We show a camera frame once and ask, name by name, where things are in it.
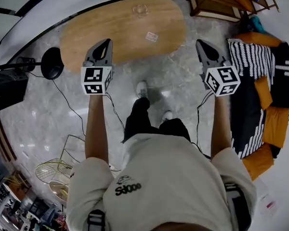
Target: sticker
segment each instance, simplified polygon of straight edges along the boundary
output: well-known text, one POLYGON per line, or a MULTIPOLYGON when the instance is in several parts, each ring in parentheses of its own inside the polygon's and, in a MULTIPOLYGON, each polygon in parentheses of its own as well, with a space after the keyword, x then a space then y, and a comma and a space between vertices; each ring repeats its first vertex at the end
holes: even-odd
POLYGON ((103 93, 103 89, 102 89, 102 85, 85 85, 85 89, 87 94, 102 94, 103 93))
POLYGON ((86 69, 84 82, 101 82, 103 79, 103 68, 90 67, 86 69))
POLYGON ((236 89, 237 84, 223 86, 220 94, 233 94, 236 89))
POLYGON ((223 83, 237 81, 237 77, 231 67, 219 68, 217 71, 219 72, 223 83))
POLYGON ((213 77, 213 75, 210 72, 208 73, 208 76, 205 82, 210 86, 210 88, 212 89, 214 93, 217 93, 218 88, 220 87, 220 84, 217 82, 217 80, 213 77))
POLYGON ((105 81, 105 90, 107 90, 110 81, 111 81, 111 71, 109 72, 109 75, 107 76, 107 79, 105 81))
POLYGON ((146 37, 145 39, 149 40, 149 41, 152 41, 152 42, 156 42, 157 39, 158 39, 158 35, 154 34, 154 33, 151 33, 151 32, 148 32, 146 34, 146 37))

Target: black pants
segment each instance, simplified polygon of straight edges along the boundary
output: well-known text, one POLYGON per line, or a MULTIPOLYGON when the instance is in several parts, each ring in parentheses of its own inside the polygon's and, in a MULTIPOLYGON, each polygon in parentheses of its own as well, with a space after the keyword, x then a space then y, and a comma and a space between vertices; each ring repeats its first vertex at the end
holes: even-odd
POLYGON ((188 131, 180 119, 165 121, 159 128, 151 126, 147 111, 149 107, 150 101, 147 98, 136 100, 131 115, 126 120, 123 143, 137 133, 182 136, 191 141, 188 131))

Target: marker cube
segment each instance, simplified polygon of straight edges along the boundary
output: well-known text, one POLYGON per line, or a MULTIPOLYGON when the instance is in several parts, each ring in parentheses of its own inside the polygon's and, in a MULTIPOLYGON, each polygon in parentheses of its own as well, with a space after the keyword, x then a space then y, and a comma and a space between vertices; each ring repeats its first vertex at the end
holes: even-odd
POLYGON ((208 68, 205 83, 219 97, 235 93, 241 81, 236 67, 223 66, 208 68))
POLYGON ((81 85, 87 95, 105 95, 111 80, 111 66, 83 66, 81 68, 81 85))

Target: lamp base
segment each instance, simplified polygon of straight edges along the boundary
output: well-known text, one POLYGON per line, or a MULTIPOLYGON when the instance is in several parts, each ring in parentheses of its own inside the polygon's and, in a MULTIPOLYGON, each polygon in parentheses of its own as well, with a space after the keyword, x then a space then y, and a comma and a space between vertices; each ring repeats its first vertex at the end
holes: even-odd
POLYGON ((60 49, 57 47, 48 49, 41 61, 40 70, 43 76, 50 80, 57 79, 61 75, 63 68, 64 64, 61 60, 60 49))

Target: oval wooden table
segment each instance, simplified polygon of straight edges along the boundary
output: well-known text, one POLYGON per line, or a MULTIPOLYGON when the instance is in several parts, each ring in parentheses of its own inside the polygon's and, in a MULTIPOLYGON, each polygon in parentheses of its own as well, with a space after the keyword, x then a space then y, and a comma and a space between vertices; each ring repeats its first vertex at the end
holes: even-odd
POLYGON ((184 17, 174 1, 123 0, 73 18, 60 38, 61 57, 77 73, 88 49, 103 39, 112 39, 112 62, 118 64, 169 54, 183 44, 185 34, 184 17))

